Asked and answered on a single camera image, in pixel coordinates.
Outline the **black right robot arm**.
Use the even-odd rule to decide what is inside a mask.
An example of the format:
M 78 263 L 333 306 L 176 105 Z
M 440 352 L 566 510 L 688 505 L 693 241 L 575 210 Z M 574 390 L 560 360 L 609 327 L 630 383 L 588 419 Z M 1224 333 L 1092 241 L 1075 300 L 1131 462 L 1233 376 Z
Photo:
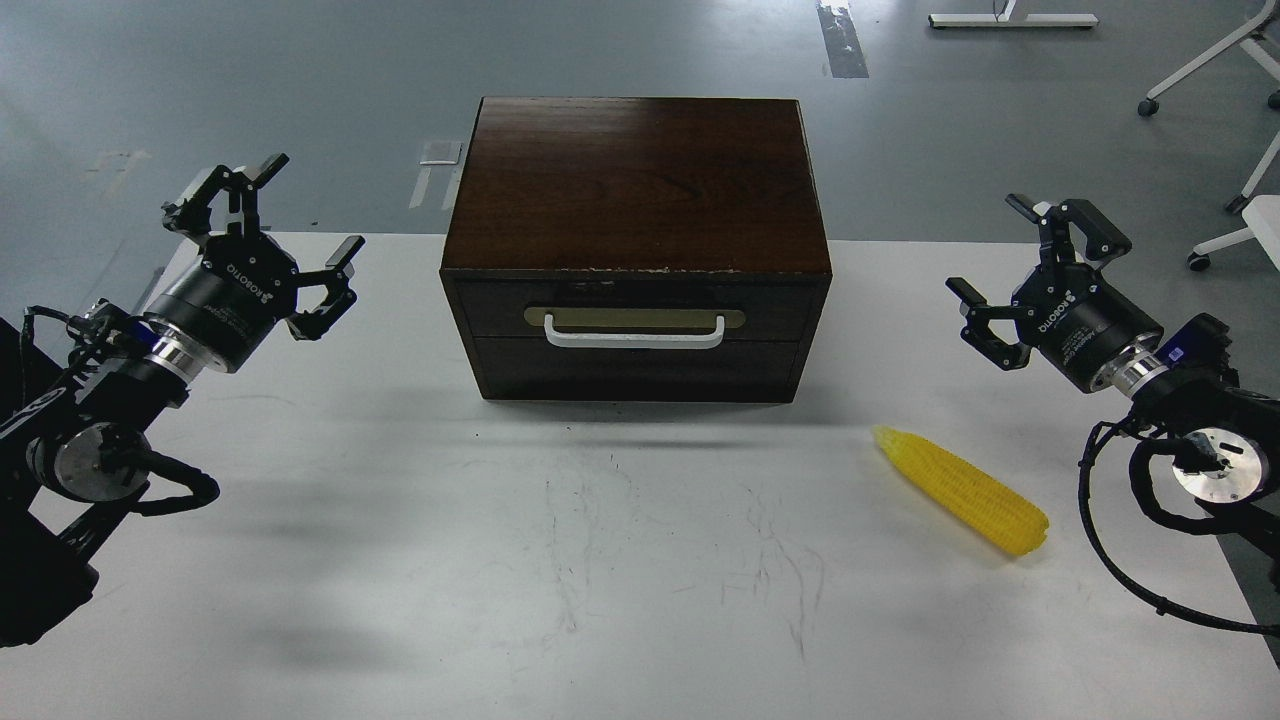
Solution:
M 963 338 L 1002 370 L 1038 351 L 1083 393 L 1120 391 L 1137 425 L 1156 432 L 1132 464 L 1143 512 L 1187 534 L 1235 534 L 1277 557 L 1277 518 L 1260 507 L 1277 489 L 1277 400 L 1240 387 L 1228 325 L 1202 313 L 1165 340 L 1103 278 L 1132 241 L 1094 204 L 1020 193 L 1007 204 L 1036 225 L 1039 261 L 1004 306 L 948 278 Z

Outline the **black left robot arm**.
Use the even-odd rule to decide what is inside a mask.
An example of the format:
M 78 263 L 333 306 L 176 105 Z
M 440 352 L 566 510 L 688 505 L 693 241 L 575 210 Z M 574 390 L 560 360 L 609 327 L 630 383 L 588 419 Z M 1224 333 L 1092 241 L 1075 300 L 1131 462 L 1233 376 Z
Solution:
M 289 158 L 216 165 L 164 205 L 168 231 L 195 261 L 143 311 L 106 300 L 82 314 L 33 305 L 3 328 L 3 644 L 33 644 L 87 603 L 91 559 L 132 514 L 212 503 L 218 482 L 156 451 L 146 430 L 188 398 L 206 369 L 238 372 L 273 328 L 321 338 L 356 300 L 344 240 L 323 269 L 302 272 L 262 228 L 260 191 Z

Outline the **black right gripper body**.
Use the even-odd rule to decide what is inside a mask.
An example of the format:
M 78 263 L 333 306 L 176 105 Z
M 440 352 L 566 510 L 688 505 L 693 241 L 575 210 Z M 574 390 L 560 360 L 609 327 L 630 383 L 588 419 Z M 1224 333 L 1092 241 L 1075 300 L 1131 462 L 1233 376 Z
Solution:
M 1155 347 L 1164 328 L 1093 266 L 1034 268 L 1011 300 L 1034 316 L 1016 320 L 1018 338 L 1039 352 L 1079 391 L 1101 391 L 1103 368 L 1132 346 Z

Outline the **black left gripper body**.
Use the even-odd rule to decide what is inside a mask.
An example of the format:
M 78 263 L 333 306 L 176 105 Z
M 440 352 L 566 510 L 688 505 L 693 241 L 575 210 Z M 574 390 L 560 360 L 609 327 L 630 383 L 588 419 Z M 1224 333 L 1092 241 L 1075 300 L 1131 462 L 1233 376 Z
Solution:
M 266 234 L 219 236 L 143 316 L 196 342 L 214 369 L 230 374 L 296 310 L 297 272 L 297 261 Z

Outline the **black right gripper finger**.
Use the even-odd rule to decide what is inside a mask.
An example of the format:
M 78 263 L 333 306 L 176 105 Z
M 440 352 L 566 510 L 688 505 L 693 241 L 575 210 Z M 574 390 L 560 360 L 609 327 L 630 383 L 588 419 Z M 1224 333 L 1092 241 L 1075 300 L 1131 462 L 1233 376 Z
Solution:
M 1025 195 L 1009 193 L 1005 202 L 1037 225 L 1042 268 L 1059 269 L 1078 263 L 1073 228 L 1083 233 L 1085 240 L 1083 263 L 1093 269 L 1103 269 L 1133 250 L 1130 238 L 1085 199 L 1033 202 Z
M 1021 341 L 1015 345 L 1005 342 L 992 332 L 989 323 L 993 320 L 1030 323 L 1038 315 L 1038 310 L 1034 306 L 992 306 L 982 293 L 961 277 L 947 278 L 945 286 L 960 300 L 960 314 L 965 318 L 965 325 L 960 331 L 960 337 L 968 345 L 1001 370 L 1019 370 L 1027 366 L 1032 346 Z

